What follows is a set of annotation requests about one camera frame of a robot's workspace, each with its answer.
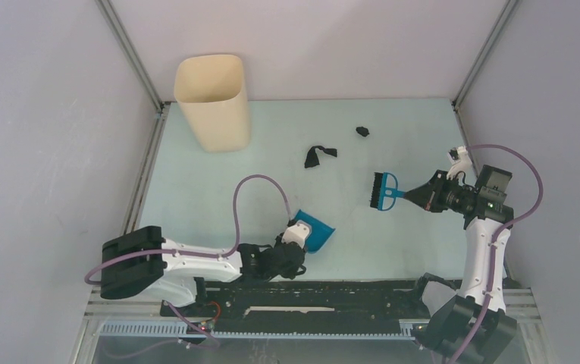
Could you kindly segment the blue hand brush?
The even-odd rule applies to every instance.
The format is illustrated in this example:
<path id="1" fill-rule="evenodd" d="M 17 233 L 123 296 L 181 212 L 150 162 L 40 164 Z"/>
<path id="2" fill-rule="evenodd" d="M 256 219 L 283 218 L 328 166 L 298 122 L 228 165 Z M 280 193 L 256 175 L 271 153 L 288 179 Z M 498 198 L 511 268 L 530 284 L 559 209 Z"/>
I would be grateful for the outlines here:
<path id="1" fill-rule="evenodd" d="M 380 212 L 392 209 L 397 199 L 403 198 L 405 192 L 400 190 L 397 177 L 390 172 L 375 172 L 369 205 Z"/>

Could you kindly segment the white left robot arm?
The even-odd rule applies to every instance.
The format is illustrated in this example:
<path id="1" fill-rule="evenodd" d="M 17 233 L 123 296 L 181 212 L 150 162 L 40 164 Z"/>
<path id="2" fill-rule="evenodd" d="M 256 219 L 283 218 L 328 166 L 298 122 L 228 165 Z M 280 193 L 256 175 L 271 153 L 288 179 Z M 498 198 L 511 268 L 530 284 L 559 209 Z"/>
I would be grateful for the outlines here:
<path id="1" fill-rule="evenodd" d="M 303 275 L 311 232 L 298 221 L 272 245 L 241 243 L 231 251 L 177 243 L 158 226 L 140 228 L 103 244 L 100 295 L 122 300 L 144 294 L 200 315 L 208 305 L 206 281 L 250 285 Z"/>

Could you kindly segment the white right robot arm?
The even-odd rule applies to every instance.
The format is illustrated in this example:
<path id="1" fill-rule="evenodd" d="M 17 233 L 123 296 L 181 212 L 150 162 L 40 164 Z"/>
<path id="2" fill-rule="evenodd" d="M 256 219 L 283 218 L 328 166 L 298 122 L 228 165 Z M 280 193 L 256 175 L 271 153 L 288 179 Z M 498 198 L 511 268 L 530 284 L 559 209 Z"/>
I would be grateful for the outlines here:
<path id="1" fill-rule="evenodd" d="M 486 165 L 475 185 L 449 179 L 437 171 L 426 184 L 405 193 L 406 200 L 428 212 L 451 210 L 464 218 L 467 249 L 459 289 L 442 278 L 424 274 L 409 296 L 409 307 L 430 316 L 415 339 L 448 363 L 493 363 L 516 333 L 503 301 L 503 254 L 510 236 L 513 209 L 505 206 L 512 175 Z"/>

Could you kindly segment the blue dustpan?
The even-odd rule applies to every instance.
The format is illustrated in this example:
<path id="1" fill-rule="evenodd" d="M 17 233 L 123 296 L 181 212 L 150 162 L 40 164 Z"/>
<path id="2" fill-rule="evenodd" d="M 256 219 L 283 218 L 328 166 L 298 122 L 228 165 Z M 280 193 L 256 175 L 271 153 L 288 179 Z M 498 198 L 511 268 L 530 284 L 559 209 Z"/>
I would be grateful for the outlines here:
<path id="1" fill-rule="evenodd" d="M 294 219 L 302 221 L 310 227 L 310 234 L 305 242 L 305 250 L 307 253 L 313 254 L 318 252 L 335 232 L 334 227 L 304 212 L 302 209 L 298 210 Z"/>

